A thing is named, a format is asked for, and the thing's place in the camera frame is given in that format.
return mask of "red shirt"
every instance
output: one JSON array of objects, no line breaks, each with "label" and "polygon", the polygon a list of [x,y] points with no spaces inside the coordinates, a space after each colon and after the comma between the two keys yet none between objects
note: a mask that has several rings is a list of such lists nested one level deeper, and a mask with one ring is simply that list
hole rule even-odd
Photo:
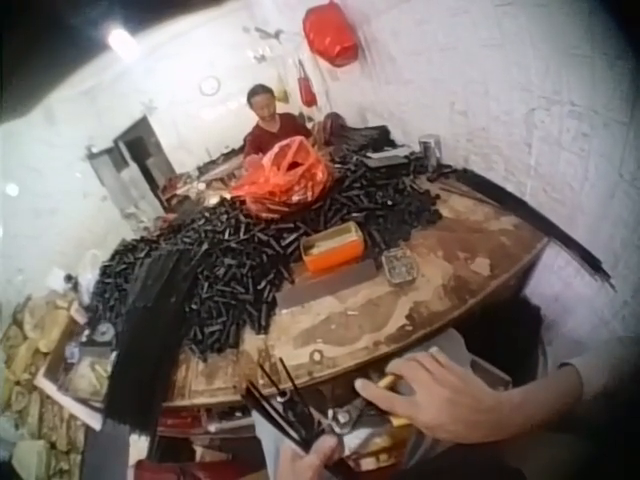
[{"label": "red shirt", "polygon": [[311,130],[302,124],[292,113],[279,113],[280,128],[271,132],[256,124],[244,140],[244,157],[249,155],[264,155],[273,146],[291,137],[311,138]]}]

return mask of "red plastic bag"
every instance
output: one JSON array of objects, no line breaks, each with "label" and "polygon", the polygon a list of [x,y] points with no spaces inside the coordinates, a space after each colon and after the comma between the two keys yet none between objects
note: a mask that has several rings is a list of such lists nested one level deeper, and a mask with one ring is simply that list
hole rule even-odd
[{"label": "red plastic bag", "polygon": [[307,70],[302,64],[302,60],[298,60],[298,90],[300,90],[300,102],[307,108],[313,108],[318,105],[316,92],[307,75]]},{"label": "red plastic bag", "polygon": [[329,65],[340,68],[358,60],[358,36],[333,0],[307,10],[302,28],[309,49]]},{"label": "red plastic bag", "polygon": [[304,208],[331,184],[328,162],[304,137],[277,143],[260,162],[246,163],[247,173],[231,189],[260,217],[275,218]]}]

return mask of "orange plastic box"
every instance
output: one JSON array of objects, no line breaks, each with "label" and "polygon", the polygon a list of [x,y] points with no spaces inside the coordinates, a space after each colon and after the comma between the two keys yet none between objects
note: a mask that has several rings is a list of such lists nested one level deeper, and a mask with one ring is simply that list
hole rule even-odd
[{"label": "orange plastic box", "polygon": [[300,242],[302,259],[311,273],[359,260],[364,254],[364,236],[358,225],[347,222]]}]

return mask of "hair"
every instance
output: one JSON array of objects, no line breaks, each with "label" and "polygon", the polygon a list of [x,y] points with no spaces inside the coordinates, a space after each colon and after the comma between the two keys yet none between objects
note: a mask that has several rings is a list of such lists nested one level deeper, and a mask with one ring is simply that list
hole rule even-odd
[{"label": "hair", "polygon": [[262,83],[258,83],[251,87],[247,92],[247,105],[251,106],[251,100],[253,100],[258,95],[271,95],[273,98],[276,97],[273,88],[268,87],[267,85],[263,85]]}]

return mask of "small metal tin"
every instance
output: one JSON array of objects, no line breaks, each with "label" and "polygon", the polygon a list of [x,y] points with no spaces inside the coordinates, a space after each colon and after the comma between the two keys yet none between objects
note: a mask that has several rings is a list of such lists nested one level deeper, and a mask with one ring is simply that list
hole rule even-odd
[{"label": "small metal tin", "polygon": [[393,248],[382,254],[382,267],[389,283],[394,287],[411,285],[418,278],[418,265],[411,252]]},{"label": "small metal tin", "polygon": [[429,173],[434,172],[442,164],[442,143],[440,135],[427,134],[418,138],[420,152],[427,162]]}]

